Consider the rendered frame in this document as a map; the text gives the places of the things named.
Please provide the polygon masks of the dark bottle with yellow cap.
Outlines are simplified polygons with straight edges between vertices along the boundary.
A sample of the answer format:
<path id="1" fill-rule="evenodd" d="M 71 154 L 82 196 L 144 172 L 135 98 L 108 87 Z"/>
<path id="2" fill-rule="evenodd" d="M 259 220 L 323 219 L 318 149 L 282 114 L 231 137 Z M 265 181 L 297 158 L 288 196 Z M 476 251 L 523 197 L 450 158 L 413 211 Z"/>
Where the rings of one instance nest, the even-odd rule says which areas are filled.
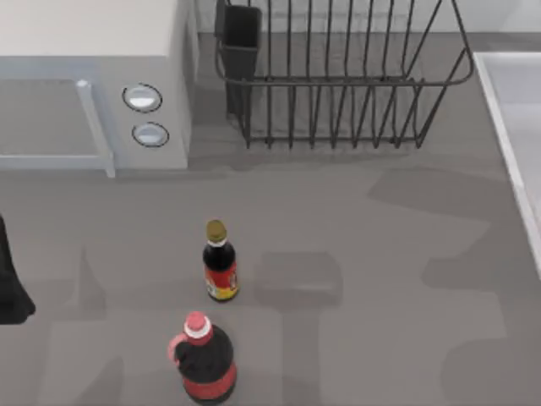
<path id="1" fill-rule="evenodd" d="M 215 301 L 226 302 L 239 290 L 236 250 L 228 240 L 224 223 L 218 219 L 207 222 L 206 238 L 203 250 L 206 290 Z"/>

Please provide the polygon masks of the small microwave knob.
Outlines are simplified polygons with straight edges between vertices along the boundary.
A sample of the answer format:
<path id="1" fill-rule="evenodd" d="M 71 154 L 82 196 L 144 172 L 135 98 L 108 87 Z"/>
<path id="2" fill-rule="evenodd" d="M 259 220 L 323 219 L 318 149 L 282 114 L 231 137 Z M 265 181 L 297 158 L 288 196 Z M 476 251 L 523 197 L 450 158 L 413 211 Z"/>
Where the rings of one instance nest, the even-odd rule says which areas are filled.
<path id="1" fill-rule="evenodd" d="M 154 122 L 134 126 L 131 135 L 139 145 L 145 148 L 160 148 L 170 139 L 167 129 L 161 124 Z"/>

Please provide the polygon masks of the black cutlery holder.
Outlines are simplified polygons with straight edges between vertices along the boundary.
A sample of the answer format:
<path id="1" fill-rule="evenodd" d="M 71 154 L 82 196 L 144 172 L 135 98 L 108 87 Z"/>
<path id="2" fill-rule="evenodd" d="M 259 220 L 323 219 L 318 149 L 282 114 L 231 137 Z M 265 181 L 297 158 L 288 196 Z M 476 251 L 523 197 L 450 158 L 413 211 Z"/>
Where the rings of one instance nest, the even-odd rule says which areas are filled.
<path id="1" fill-rule="evenodd" d="M 215 38 L 223 66 L 227 113 L 244 118 L 260 49 L 261 9 L 216 1 Z"/>

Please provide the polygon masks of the large microwave knob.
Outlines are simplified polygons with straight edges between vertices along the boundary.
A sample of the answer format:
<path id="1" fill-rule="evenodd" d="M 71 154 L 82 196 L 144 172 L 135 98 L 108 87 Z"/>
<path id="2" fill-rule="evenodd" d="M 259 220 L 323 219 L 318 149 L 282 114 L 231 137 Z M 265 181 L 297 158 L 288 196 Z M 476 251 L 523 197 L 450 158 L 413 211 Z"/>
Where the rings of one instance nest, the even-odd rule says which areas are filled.
<path id="1" fill-rule="evenodd" d="M 135 112 L 150 113 L 161 107 L 161 93 L 152 85 L 139 83 L 126 86 L 122 91 L 124 104 Z"/>

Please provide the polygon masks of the dark jug with red cap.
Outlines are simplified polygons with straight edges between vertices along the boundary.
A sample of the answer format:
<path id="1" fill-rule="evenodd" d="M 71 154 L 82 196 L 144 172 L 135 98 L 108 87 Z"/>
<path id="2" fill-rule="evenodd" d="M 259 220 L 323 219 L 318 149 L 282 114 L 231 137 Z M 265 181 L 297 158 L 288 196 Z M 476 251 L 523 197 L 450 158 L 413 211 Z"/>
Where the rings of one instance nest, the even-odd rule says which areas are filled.
<path id="1" fill-rule="evenodd" d="M 200 406 L 218 406 L 232 395 L 238 378 L 232 340 L 201 311 L 190 312 L 167 346 L 183 389 Z"/>

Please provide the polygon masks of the pale microwave oven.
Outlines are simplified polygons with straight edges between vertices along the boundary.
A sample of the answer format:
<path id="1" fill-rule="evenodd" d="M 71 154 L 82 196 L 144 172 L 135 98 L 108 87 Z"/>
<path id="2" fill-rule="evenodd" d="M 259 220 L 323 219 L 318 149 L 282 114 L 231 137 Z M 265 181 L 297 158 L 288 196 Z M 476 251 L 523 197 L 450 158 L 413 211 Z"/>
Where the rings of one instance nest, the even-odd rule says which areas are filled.
<path id="1" fill-rule="evenodd" d="M 116 173 L 188 166 L 198 64 L 194 0 L 0 0 L 0 80 L 88 80 Z M 161 93 L 158 110 L 124 104 L 139 83 Z M 167 129 L 164 146 L 132 138 L 147 122 Z"/>

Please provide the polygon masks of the microwave oven door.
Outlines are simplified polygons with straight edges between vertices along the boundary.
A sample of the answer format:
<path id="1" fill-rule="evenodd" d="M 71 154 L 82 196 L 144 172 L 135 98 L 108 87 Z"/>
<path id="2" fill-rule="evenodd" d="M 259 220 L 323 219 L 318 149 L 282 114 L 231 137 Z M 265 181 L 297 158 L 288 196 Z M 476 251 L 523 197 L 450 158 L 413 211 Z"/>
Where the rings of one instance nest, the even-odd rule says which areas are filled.
<path id="1" fill-rule="evenodd" d="M 88 80 L 0 80 L 0 171 L 102 170 L 114 153 Z"/>

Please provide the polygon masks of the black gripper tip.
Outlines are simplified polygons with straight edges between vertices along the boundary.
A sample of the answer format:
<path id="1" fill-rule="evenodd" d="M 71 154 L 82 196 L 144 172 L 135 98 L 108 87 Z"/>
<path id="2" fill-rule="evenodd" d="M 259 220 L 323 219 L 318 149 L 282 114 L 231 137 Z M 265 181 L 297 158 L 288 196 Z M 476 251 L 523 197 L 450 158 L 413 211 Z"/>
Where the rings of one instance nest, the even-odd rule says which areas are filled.
<path id="1" fill-rule="evenodd" d="M 0 214 L 0 325 L 22 325 L 36 312 L 36 305 L 20 281 Z"/>

